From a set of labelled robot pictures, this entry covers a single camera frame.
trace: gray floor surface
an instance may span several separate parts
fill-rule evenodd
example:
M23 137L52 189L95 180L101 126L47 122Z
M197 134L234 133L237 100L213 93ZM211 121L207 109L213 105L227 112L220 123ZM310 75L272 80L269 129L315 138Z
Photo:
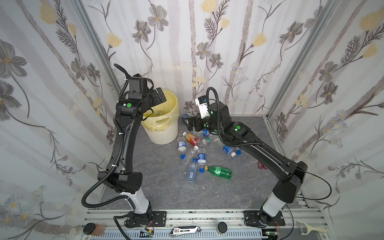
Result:
M273 147L272 139L262 117L232 117L241 121L256 135ZM187 131L179 121L179 133ZM243 151L233 159L214 142L204 146L207 165L219 165L232 170L230 180L216 177L209 172L198 172L194 183L186 182L185 166L180 162L177 140L166 145L152 143L140 127L133 153L133 171L143 173L142 190L153 209L253 209L260 208L277 183L269 171L259 169L257 160ZM102 202L119 196L106 188ZM298 207L295 200L289 207ZM99 209L127 209L126 201L118 200Z

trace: black mounting plate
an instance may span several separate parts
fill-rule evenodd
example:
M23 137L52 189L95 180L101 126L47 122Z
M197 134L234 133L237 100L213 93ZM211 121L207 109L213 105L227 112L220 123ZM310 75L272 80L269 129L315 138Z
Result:
M149 227L165 227L166 226L166 219L167 219L166 211L153 211L152 215L154 219L153 219L153 223L151 223ZM129 216L129 219L127 219L124 222L124 226L126 228L142 227L139 224L139 221L135 218L133 214Z
M260 223L257 217L257 213L259 211L244 211L244 223L248 227L260 227ZM283 214L281 211L277 213L277 215L274 217L275 221L279 224L279 226L285 226L285 221L283 218ZM269 226L276 226L276 223L273 222Z

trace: black jar lid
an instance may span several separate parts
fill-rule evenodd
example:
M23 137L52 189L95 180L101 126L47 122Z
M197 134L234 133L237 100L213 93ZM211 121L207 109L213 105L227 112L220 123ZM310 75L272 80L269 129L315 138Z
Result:
M225 222L220 222L217 226L217 230L221 233L225 233L227 231L227 225L225 224Z
M84 226L83 233L86 235L92 234L95 231L96 225L94 223L88 223Z

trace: wallpaper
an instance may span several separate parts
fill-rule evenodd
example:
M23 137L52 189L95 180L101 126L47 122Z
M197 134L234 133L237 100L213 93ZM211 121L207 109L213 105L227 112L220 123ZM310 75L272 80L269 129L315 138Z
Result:
M215 87L231 114L266 114L326 1L82 0L111 66L173 91ZM120 84L124 76L114 69Z
M80 236L114 141L101 66L69 1L1 2L1 239Z
M382 238L383 66L383 2L341 1L270 119L338 240Z

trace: scissors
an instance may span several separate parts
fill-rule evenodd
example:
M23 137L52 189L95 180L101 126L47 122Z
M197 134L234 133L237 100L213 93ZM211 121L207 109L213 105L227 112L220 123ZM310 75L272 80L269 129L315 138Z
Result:
M257 163L257 166L260 168L260 169L268 169L267 167L264 166L264 164L262 164L261 162L258 162Z

